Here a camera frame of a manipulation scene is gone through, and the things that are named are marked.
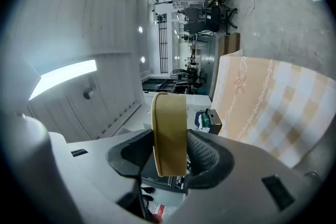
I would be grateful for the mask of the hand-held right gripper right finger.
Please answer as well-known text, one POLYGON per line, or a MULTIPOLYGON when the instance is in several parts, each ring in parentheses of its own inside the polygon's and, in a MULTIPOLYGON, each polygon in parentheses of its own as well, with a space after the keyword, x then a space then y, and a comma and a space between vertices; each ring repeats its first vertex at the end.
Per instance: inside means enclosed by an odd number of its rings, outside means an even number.
POLYGON ((187 138, 192 175, 168 223, 289 223, 316 193, 261 148, 195 130, 187 138))

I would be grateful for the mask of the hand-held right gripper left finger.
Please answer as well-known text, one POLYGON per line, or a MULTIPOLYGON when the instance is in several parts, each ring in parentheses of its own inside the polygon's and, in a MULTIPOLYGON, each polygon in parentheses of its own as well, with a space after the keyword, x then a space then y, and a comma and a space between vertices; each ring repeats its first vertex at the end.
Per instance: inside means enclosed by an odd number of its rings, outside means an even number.
POLYGON ((140 131, 99 140, 67 143, 50 132, 58 172, 82 223, 152 223, 138 181, 120 176, 108 163, 108 151, 140 131))

